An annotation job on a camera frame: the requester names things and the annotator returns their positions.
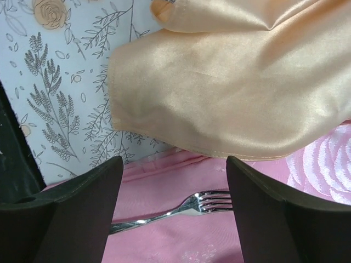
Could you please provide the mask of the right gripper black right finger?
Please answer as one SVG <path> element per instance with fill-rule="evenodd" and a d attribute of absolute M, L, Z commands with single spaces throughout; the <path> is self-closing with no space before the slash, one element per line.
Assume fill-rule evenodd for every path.
<path fill-rule="evenodd" d="M 350 206 L 272 179 L 235 157 L 227 179 L 244 262 L 350 262 Z"/>

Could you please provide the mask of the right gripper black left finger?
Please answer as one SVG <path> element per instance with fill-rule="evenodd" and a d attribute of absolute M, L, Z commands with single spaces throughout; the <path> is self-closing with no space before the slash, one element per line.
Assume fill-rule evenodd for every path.
<path fill-rule="evenodd" d="M 1 205 L 1 262 L 101 262 L 122 158 L 16 203 Z"/>

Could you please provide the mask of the peach satin napkin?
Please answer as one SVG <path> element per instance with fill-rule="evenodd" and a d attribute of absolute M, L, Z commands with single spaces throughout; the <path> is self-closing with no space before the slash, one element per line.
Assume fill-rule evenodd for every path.
<path fill-rule="evenodd" d="M 350 1 L 153 1 L 114 50 L 115 129 L 211 157 L 285 157 L 350 119 Z"/>

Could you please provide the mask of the silver fork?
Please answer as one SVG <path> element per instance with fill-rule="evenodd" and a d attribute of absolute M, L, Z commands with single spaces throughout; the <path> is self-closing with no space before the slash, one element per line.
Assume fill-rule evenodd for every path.
<path fill-rule="evenodd" d="M 201 216 L 209 213 L 233 211 L 229 191 L 202 191 L 196 192 L 185 199 L 179 206 L 148 219 L 138 219 L 129 222 L 112 223 L 109 234 L 129 231 L 153 222 L 170 218 L 176 215 Z"/>

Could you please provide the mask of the pink rose placemat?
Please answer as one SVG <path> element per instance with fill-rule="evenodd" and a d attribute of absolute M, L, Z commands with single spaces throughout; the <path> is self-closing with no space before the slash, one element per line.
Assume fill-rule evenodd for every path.
<path fill-rule="evenodd" d="M 189 195 L 228 188 L 225 160 L 179 149 L 124 167 L 115 222 L 148 218 Z M 290 156 L 250 166 L 305 193 L 350 203 L 350 123 Z M 103 262 L 242 262 L 234 214 L 174 216 L 108 237 Z"/>

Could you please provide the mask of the floral tablecloth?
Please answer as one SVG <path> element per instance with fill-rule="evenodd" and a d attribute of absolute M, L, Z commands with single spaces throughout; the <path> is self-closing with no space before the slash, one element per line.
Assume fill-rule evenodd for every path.
<path fill-rule="evenodd" d="M 149 1 L 1 1 L 1 82 L 50 185 L 168 145 L 111 126 L 112 51 L 158 29 Z"/>

